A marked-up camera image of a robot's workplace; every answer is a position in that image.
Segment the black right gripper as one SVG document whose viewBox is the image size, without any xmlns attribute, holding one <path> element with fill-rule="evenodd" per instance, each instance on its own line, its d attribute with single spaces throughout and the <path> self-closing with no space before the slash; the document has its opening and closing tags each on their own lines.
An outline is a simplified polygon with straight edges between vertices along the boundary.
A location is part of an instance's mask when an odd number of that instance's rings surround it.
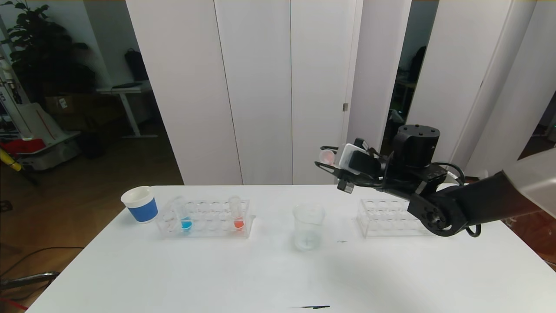
<svg viewBox="0 0 556 313">
<path fill-rule="evenodd" d="M 337 154 L 338 147 L 323 145 L 320 150 L 329 150 Z M 319 169 L 338 177 L 338 189 L 352 193 L 355 186 L 384 191 L 385 175 L 389 156 L 379 153 L 362 138 L 357 137 L 352 144 L 342 149 L 336 166 L 314 162 Z"/>
</svg>

